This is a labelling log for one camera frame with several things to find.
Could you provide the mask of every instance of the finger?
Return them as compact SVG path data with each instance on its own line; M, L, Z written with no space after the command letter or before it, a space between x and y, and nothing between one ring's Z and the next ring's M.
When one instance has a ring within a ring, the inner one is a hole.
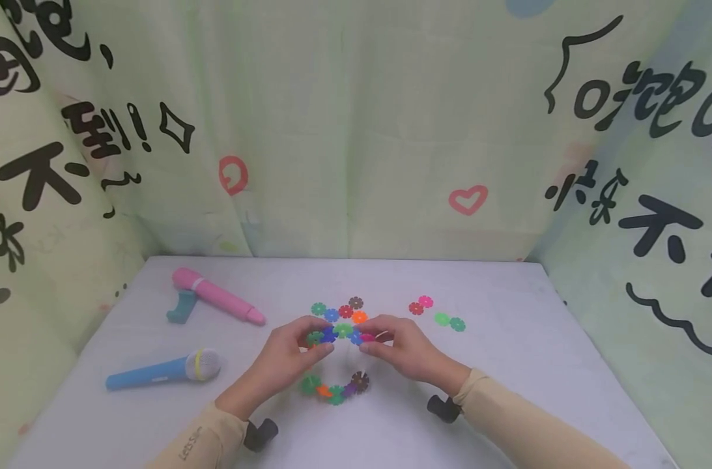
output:
M299 340L301 337L306 337L309 332L321 331L330 327L331 324L321 317L315 316L301 316L300 318L288 322L283 329L285 329L286 335L291 335Z
M376 356L393 366L398 358L398 351L394 347L379 342L364 342L359 346L359 350L366 355Z
M391 315L379 315L370 320L361 322L358 326L358 330L365 333L371 334L373 336L379 335L382 332L395 333L398 325L400 324L400 318Z
M300 362L299 370L304 371L310 369L322 360L325 356L330 355L335 350L335 346L327 342L326 344L317 345L313 349L309 349L298 356Z
M384 344L384 342L394 341L395 334L392 334L391 332L382 332L380 335L376 336L375 339L377 342Z

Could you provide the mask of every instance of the beige sleeve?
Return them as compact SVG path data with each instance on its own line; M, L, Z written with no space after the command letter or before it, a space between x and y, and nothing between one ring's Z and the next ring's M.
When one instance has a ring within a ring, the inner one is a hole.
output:
M218 410L214 401L147 465L149 469L219 469L246 437L247 423Z
M453 400L520 469L628 469L609 450L481 371L470 372Z

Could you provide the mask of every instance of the green flower piece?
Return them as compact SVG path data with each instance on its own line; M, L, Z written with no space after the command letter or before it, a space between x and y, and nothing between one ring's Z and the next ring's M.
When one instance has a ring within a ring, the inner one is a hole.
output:
M322 337L324 337L324 334L322 334L321 331L310 332L309 335L306 336L306 343L310 347L312 345L320 345Z
M331 398L327 399L327 402L329 402L332 405L340 405L343 402L345 402L345 398L340 394L332 395Z
M349 334L352 334L354 327L350 324L345 324L345 322L340 322L332 331L335 332L340 339L345 339Z
M436 313L434 315L434 321L436 322L436 324L439 324L441 327L449 326L449 322L450 322L449 315L446 313Z
M465 330L465 321L459 317L453 317L449 320L449 325L456 331L462 332Z
M327 307L324 303L315 303L311 306L311 314L314 316L321 316L327 311Z
M301 380L301 392L306 395L313 395L317 391L317 387L322 385L322 380L315 375L306 375Z
M330 386L329 390L332 393L332 397L327 399L327 402L329 402L332 405L340 405L343 402L345 402L345 397L343 397L343 391L345 391L344 387Z

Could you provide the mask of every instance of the toy microphone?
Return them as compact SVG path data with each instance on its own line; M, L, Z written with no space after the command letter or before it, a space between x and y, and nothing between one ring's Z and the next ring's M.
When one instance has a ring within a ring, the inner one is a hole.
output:
M210 348L201 348L176 360L110 375L106 379L106 389L123 390L163 381L205 381L215 377L219 371L218 352Z
M223 290L191 268L180 267L171 276L173 284L182 290L193 290L202 300L221 308L223 311L238 317L243 321L251 322L258 326L264 326L266 317L257 311L256 307L248 304L231 292Z

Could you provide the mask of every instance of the wavy line doodle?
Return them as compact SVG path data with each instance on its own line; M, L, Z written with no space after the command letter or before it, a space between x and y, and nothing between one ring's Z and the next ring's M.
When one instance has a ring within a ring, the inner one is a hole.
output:
M712 355L712 347L710 345L706 345L705 342L701 341L700 338L697 337L697 334L694 331L694 324L692 324L692 322L687 320L672 319L666 316L663 314L663 311L661 310L661 303L658 302L658 300L655 298L641 298L637 296L632 288L631 282L627 282L627 295L629 295L629 297L632 298L632 301L636 302L638 305L649 306L653 310L653 315L656 316L658 321L661 321L668 327L682 329L695 347L702 350L707 355Z
M546 88L543 92L543 96L548 101L549 114L553 113L554 107L556 107L556 99L554 98L552 91L559 85L559 82L562 80L562 78L564 78L564 74L567 73L567 67L569 67L570 46L579 46L581 44L587 44L589 42L593 42L594 40L601 39L603 36L607 35L608 33L611 33L611 31L613 31L623 19L624 15L616 16L616 18L614 18L611 23L607 24L602 29L599 29L594 33L590 33L584 36L565 36L565 38L562 40L562 68L559 69L559 74L554 80L554 83L549 85L548 88Z
M115 179L103 179L100 181L100 187L105 189L110 186L125 186L126 184L129 184L130 182L133 182L134 184L139 184L142 182L142 174L135 174L132 176L131 174L127 173L124 171L124 178L121 181L117 181Z

